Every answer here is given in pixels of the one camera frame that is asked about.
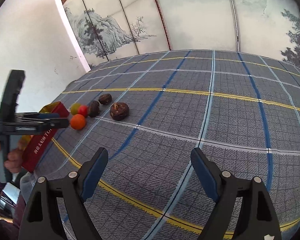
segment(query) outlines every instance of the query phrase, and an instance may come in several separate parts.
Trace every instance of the red paper bag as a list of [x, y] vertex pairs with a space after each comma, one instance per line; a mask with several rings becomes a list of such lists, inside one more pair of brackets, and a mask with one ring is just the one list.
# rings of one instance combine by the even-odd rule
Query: red paper bag
[[[61, 102], [55, 102], [50, 105], [44, 106], [40, 113], [58, 113], [60, 118], [67, 118], [69, 116], [68, 110]], [[48, 143], [51, 141], [58, 129], [50, 129], [43, 135], [34, 135], [30, 139], [26, 149], [23, 152], [22, 166], [29, 172], [33, 172], [37, 166], [44, 150]]]

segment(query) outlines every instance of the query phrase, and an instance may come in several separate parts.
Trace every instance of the metal object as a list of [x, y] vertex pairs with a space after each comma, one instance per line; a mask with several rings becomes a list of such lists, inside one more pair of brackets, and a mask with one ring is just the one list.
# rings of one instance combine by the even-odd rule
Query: metal object
[[253, 180], [256, 182], [256, 183], [261, 183], [261, 178], [259, 177], [254, 177]]
[[39, 182], [39, 183], [42, 183], [42, 182], [44, 182], [44, 180], [45, 180], [45, 178], [44, 178], [44, 177], [40, 177], [40, 178], [38, 178], [38, 182]]
[[229, 171], [223, 171], [222, 176], [224, 176], [225, 178], [229, 178], [231, 176], [231, 173]]
[[269, 193], [259, 177], [239, 179], [207, 159], [200, 148], [191, 152], [192, 166], [209, 198], [216, 203], [198, 240], [222, 240], [237, 197], [242, 197], [232, 240], [281, 240], [280, 225]]
[[75, 172], [75, 171], [71, 171], [70, 173], [69, 173], [69, 178], [74, 178], [74, 177], [76, 177], [77, 176], [77, 172]]
[[63, 198], [77, 240], [102, 240], [84, 202], [92, 197], [108, 163], [108, 152], [99, 148], [90, 161], [62, 179], [37, 181], [22, 218], [19, 240], [67, 240], [57, 197]]
[[13, 149], [10, 145], [10, 135], [43, 134], [52, 128], [66, 128], [69, 126], [67, 118], [56, 118], [55, 114], [46, 114], [42, 118], [40, 113], [16, 114], [18, 95], [25, 79], [25, 71], [11, 70], [0, 104], [0, 182], [12, 180], [12, 174], [5, 168], [4, 162], [8, 153]]

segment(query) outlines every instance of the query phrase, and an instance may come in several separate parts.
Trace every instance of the orange fruit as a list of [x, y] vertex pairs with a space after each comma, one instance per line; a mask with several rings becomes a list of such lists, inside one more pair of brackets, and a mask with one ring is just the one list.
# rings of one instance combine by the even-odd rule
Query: orange fruit
[[82, 114], [76, 114], [71, 118], [70, 125], [75, 130], [81, 130], [86, 126], [86, 119]]

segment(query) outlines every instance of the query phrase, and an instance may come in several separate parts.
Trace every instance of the human hand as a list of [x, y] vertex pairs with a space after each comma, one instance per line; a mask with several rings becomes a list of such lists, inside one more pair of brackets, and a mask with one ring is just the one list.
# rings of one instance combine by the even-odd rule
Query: human hand
[[26, 142], [21, 139], [18, 142], [18, 148], [8, 153], [8, 159], [4, 162], [4, 166], [11, 173], [18, 173], [21, 171], [22, 154], [23, 154], [23, 149], [25, 149], [25, 147], [26, 147]]

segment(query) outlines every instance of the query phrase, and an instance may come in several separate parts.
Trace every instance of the silver screw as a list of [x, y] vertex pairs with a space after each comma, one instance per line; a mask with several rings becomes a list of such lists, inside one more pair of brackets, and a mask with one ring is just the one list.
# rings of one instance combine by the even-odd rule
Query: silver screw
[[256, 183], [260, 183], [262, 181], [261, 178], [259, 177], [254, 177], [253, 179]]
[[70, 173], [69, 173], [69, 177], [70, 178], [74, 178], [74, 177], [76, 177], [77, 176], [77, 172], [76, 171], [71, 171]]
[[42, 183], [42, 182], [44, 182], [44, 181], [45, 181], [45, 178], [44, 178], [44, 177], [38, 178], [38, 182], [39, 182], [39, 183]]
[[231, 176], [231, 173], [229, 171], [223, 171], [222, 176], [229, 178]]

